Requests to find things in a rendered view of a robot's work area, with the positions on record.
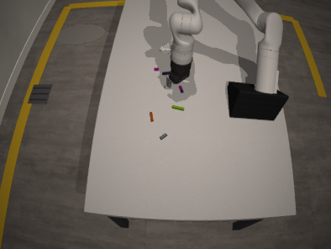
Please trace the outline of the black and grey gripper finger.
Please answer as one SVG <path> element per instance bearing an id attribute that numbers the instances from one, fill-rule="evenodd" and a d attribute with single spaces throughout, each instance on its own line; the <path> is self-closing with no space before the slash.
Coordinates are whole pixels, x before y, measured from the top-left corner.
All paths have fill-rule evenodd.
<path id="1" fill-rule="evenodd" d="M 169 79 L 169 75 L 166 75 L 165 77 L 166 77 L 166 86 L 167 86 L 168 88 L 171 88 L 171 80 Z M 169 80 L 170 80 L 170 81 L 169 81 Z"/>

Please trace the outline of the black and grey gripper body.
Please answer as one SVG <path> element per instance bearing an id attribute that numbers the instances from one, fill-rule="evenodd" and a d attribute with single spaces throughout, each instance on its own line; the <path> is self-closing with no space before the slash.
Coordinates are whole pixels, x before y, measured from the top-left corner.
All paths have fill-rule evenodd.
<path id="1" fill-rule="evenodd" d="M 160 47 L 161 53 L 171 53 L 171 71 L 169 74 L 169 79 L 174 82 L 175 84 L 178 84 L 179 82 L 182 82 L 190 75 L 190 69 L 192 64 L 192 53 L 188 55 L 180 55 L 175 53 L 173 50 L 173 41 L 163 45 Z M 184 74 L 182 74 L 184 73 Z"/>

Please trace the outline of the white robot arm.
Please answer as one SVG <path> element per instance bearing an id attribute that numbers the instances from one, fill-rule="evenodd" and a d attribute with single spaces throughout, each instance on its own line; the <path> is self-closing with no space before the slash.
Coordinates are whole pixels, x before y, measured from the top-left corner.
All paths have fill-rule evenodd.
<path id="1" fill-rule="evenodd" d="M 265 34 L 258 42 L 255 74 L 255 91 L 277 93 L 278 60 L 281 47 L 283 22 L 278 13 L 266 13 L 255 0 L 234 0 L 249 16 L 255 27 Z M 180 55 L 192 53 L 194 37 L 202 31 L 199 0 L 177 0 L 179 7 L 191 13 L 175 12 L 169 18 L 173 36 L 173 50 Z"/>

